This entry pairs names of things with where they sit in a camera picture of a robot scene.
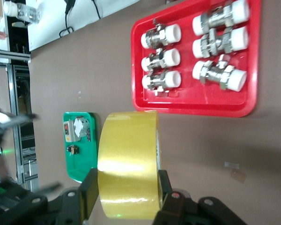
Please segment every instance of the metal valve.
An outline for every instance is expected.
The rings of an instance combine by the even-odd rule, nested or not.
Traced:
[[[248,21],[250,10],[247,0],[227,1],[224,7],[218,7],[211,12],[203,13],[192,21],[192,28],[197,36],[207,34],[211,28],[225,25],[232,27]]]
[[[220,56],[217,64],[210,60],[198,61],[193,68],[192,77],[201,83],[206,83],[206,80],[219,83],[222,90],[240,91],[244,86],[247,72],[228,65],[229,61],[230,56],[225,54]]]
[[[155,68],[169,68],[179,65],[180,53],[174,48],[170,50],[163,50],[159,48],[156,54],[152,53],[141,61],[141,67],[144,71],[153,71]]]
[[[158,49],[181,40],[181,29],[178,24],[166,26],[153,20],[155,29],[149,30],[141,36],[141,45],[148,49]]]
[[[155,91],[155,95],[159,96],[159,92],[169,92],[170,88],[177,88],[181,84],[181,75],[178,71],[165,70],[161,73],[150,72],[142,79],[144,89]]]
[[[192,44],[193,55],[198,58],[216,56],[222,52],[231,53],[246,49],[249,43],[249,35],[246,27],[233,30],[231,27],[225,29],[222,35],[217,36],[216,29],[211,28],[209,34]]]

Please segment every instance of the white table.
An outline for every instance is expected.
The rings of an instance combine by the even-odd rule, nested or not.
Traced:
[[[96,0],[101,17],[109,16],[139,0]],[[41,20],[28,26],[30,51],[59,38],[59,32],[65,28],[64,0],[26,0],[26,4],[38,8]],[[97,21],[98,15],[92,0],[76,0],[68,16],[68,26],[78,30]]]

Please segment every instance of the screw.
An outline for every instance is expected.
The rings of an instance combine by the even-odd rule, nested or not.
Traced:
[[[40,198],[35,198],[35,199],[32,199],[32,203],[38,203],[41,199]]]
[[[73,197],[75,195],[75,192],[69,192],[68,194],[67,194],[67,196],[69,196],[69,197]]]
[[[210,199],[205,199],[205,200],[204,200],[204,203],[205,203],[206,205],[214,205],[213,201],[211,201]]]
[[[173,198],[180,198],[180,195],[179,195],[178,193],[174,192],[174,193],[172,194],[172,197],[173,197]]]

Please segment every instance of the red tray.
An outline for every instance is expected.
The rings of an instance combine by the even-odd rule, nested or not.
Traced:
[[[218,83],[201,84],[192,77],[192,69],[197,61],[218,61],[218,56],[208,59],[194,57],[192,43],[201,37],[194,34],[192,20],[209,9],[224,5],[225,2],[223,0],[186,0],[135,23],[131,32],[131,57],[133,105],[137,110],[226,117],[242,117],[253,110],[257,98],[261,0],[248,0],[249,21],[235,26],[235,28],[247,26],[249,33],[248,49],[230,54],[230,64],[236,66],[237,69],[247,71],[247,80],[242,90],[240,92],[221,90]],[[179,50],[181,62],[173,69],[180,72],[182,79],[180,87],[172,89],[168,97],[156,97],[153,91],[145,90],[141,84],[143,76],[147,74],[141,68],[141,60],[155,52],[153,49],[142,47],[141,36],[155,27],[154,18],[166,25],[177,23],[182,31],[180,42],[166,47],[166,49],[175,47]]]

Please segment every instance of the green tray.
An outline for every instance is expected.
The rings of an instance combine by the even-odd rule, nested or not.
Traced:
[[[77,142],[66,142],[65,141],[65,154],[67,163],[67,174],[70,178],[77,182],[82,182],[86,175],[89,173],[90,169],[97,168],[97,143],[96,143],[96,133],[95,133],[95,119],[88,112],[65,112],[63,121],[75,120],[76,117],[83,116],[89,120],[90,129],[90,142],[88,142],[87,137],[82,137],[80,141]],[[79,154],[72,155],[67,151],[69,145],[76,145],[79,147]]]

